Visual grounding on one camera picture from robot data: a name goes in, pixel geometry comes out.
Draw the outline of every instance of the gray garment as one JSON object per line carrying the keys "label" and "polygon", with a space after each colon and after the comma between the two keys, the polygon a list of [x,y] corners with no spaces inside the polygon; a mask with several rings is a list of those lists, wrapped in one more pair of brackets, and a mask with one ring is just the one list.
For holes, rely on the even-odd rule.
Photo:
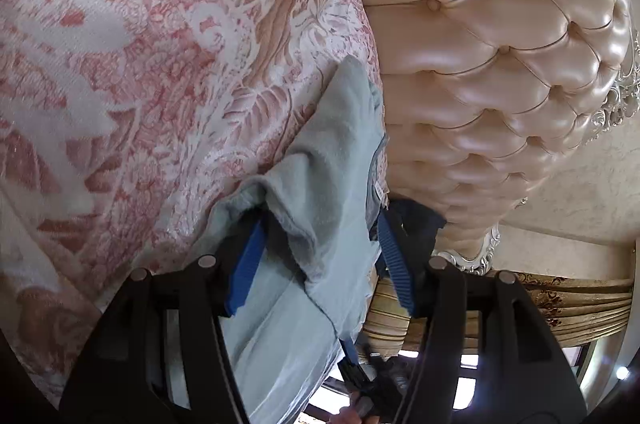
{"label": "gray garment", "polygon": [[[350,336],[366,308],[364,299],[353,295],[368,287],[377,257],[369,227],[380,208],[375,160],[384,143],[380,90],[363,65],[348,56],[283,160],[266,174],[245,179],[214,206],[187,263],[215,253],[242,213],[266,203],[288,235],[306,294],[338,338]],[[337,281],[345,270],[350,281]]]}

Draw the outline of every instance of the pink floral bedspread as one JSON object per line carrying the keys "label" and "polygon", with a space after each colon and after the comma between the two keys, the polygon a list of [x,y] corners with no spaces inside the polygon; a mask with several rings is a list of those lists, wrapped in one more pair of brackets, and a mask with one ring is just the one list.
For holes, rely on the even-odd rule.
{"label": "pink floral bedspread", "polygon": [[0,325],[57,402],[137,264],[178,266],[353,54],[360,0],[0,0]]}

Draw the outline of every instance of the silver screw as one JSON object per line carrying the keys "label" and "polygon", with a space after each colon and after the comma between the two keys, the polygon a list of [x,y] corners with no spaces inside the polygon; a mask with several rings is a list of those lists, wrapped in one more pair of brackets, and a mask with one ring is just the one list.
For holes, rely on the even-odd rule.
{"label": "silver screw", "polygon": [[129,276],[133,281],[142,281],[146,278],[146,269],[133,269]]}
{"label": "silver screw", "polygon": [[447,268],[447,260],[445,260],[442,256],[434,256],[429,260],[429,265],[432,269],[436,270],[444,270]]}
{"label": "silver screw", "polygon": [[216,257],[211,254],[204,255],[198,260],[198,266],[203,269],[209,269],[216,264]]}
{"label": "silver screw", "polygon": [[498,274],[498,279],[502,283],[507,283],[507,285],[513,285],[516,282],[516,277],[513,272],[509,272],[508,270],[501,270]]}

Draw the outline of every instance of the ceiling light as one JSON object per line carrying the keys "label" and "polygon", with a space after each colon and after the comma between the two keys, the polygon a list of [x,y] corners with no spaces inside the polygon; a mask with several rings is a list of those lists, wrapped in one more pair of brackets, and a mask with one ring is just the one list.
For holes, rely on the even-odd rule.
{"label": "ceiling light", "polygon": [[625,380],[625,378],[627,378],[628,376],[629,370],[625,366],[620,366],[620,368],[616,370],[616,377],[618,377],[620,380]]}

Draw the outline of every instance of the beige leather headboard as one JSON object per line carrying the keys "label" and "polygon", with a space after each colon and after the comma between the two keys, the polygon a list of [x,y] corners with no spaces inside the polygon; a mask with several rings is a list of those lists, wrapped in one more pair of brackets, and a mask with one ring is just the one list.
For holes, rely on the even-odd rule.
{"label": "beige leather headboard", "polygon": [[629,40],[629,0],[363,0],[385,93],[388,183],[479,239],[580,145]]}

